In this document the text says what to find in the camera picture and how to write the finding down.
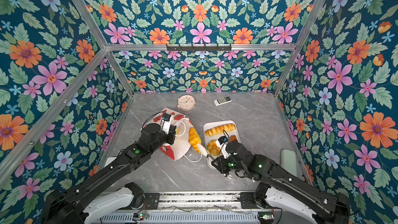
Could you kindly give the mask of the pale yellow croissant bread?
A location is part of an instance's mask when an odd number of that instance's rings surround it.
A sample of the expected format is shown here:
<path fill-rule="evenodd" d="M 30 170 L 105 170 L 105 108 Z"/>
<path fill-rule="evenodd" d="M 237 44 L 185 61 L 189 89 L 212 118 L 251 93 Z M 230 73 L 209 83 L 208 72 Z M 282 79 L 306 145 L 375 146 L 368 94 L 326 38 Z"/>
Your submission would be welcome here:
<path fill-rule="evenodd" d="M 197 153 L 200 153 L 200 151 L 198 149 L 198 144 L 202 144 L 202 141 L 194 127 L 190 128 L 190 130 L 189 130 L 188 142 Z"/>

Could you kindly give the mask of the round bundt fake bread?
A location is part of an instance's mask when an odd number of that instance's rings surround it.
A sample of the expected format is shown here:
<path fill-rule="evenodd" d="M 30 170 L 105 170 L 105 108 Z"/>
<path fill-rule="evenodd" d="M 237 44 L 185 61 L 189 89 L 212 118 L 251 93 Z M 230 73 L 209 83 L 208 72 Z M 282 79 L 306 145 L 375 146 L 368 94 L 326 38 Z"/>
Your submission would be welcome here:
<path fill-rule="evenodd" d="M 220 147 L 217 143 L 217 140 L 212 140 L 208 143 L 207 145 L 207 151 L 209 152 L 209 154 L 213 157 L 217 157 L 219 156 L 221 150 Z"/>

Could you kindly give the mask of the brown croissant fake bread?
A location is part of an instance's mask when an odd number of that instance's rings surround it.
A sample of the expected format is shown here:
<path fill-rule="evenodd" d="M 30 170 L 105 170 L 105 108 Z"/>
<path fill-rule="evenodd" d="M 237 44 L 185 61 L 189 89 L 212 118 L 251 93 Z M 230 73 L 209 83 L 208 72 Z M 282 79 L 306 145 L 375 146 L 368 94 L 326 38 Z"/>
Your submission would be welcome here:
<path fill-rule="evenodd" d="M 229 143 L 234 142 L 234 141 L 237 141 L 236 136 L 235 136 L 235 135 L 230 136 L 230 137 L 229 137 Z"/>

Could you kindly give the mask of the red white paper bag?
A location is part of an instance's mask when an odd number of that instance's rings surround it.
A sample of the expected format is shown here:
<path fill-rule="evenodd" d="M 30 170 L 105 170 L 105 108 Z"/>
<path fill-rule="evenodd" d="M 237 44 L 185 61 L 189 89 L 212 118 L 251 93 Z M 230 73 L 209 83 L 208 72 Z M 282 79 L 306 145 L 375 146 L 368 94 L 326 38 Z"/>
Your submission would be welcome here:
<path fill-rule="evenodd" d="M 150 116 L 143 126 L 146 127 L 151 123 L 158 124 L 163 131 L 168 131 L 172 135 L 173 144 L 164 143 L 160 150 L 173 161 L 186 158 L 195 163 L 201 160 L 203 155 L 198 147 L 202 144 L 202 140 L 188 116 L 164 108 Z"/>

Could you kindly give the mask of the long yellow fake bread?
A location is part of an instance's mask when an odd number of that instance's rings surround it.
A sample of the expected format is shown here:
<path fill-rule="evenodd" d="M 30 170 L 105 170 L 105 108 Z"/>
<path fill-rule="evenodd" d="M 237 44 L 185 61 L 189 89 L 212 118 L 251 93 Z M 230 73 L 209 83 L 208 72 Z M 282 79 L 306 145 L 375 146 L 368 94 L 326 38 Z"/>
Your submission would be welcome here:
<path fill-rule="evenodd" d="M 235 130 L 236 126 L 232 123 L 228 123 L 206 130 L 205 135 L 212 137 L 212 136 L 221 135 L 224 132 L 231 132 Z"/>

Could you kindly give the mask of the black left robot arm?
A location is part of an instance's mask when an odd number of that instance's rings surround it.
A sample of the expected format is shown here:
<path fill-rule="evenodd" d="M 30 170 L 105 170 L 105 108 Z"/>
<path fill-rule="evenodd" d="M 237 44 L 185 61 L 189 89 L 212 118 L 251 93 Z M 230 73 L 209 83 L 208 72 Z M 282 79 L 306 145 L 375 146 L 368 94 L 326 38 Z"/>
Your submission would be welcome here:
<path fill-rule="evenodd" d="M 139 140 L 121 150 L 116 159 L 90 178 L 63 192 L 53 191 L 45 201 L 42 224 L 83 224 L 88 220 L 87 207 L 122 177 L 130 174 L 151 158 L 165 143 L 174 144 L 176 127 L 165 132 L 157 123 L 141 130 Z"/>

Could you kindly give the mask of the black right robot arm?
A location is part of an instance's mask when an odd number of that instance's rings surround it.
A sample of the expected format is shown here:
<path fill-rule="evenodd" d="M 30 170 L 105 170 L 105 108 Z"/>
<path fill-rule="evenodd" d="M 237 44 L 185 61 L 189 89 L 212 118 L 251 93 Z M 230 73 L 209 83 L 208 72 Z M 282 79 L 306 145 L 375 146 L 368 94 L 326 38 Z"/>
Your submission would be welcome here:
<path fill-rule="evenodd" d="M 230 172 L 242 172 L 243 178 L 257 181 L 254 198 L 258 207 L 274 207 L 299 216 L 312 224 L 347 224 L 350 220 L 349 198 L 344 194 L 330 194 L 308 184 L 285 170 L 274 160 L 252 154 L 238 141 L 225 142 L 220 156 L 197 146 L 225 177 Z"/>

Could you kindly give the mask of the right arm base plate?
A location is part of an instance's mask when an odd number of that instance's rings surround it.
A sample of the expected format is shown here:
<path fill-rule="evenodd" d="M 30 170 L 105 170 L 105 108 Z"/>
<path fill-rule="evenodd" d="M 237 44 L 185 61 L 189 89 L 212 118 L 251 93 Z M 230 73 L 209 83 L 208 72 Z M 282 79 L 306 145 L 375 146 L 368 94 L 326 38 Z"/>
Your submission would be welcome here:
<path fill-rule="evenodd" d="M 241 192 L 237 199 L 240 202 L 242 209 L 262 209 L 263 208 L 255 202 L 254 192 Z"/>

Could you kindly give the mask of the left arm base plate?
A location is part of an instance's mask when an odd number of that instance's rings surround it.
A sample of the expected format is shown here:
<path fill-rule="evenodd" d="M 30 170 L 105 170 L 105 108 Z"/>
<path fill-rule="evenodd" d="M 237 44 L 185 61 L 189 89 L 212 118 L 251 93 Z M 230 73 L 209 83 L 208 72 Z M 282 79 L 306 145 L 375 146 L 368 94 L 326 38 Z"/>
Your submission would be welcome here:
<path fill-rule="evenodd" d="M 159 193 L 143 193 L 139 194 L 138 197 L 134 197 L 131 203 L 132 209 L 145 209 L 145 210 L 156 210 L 160 203 Z"/>

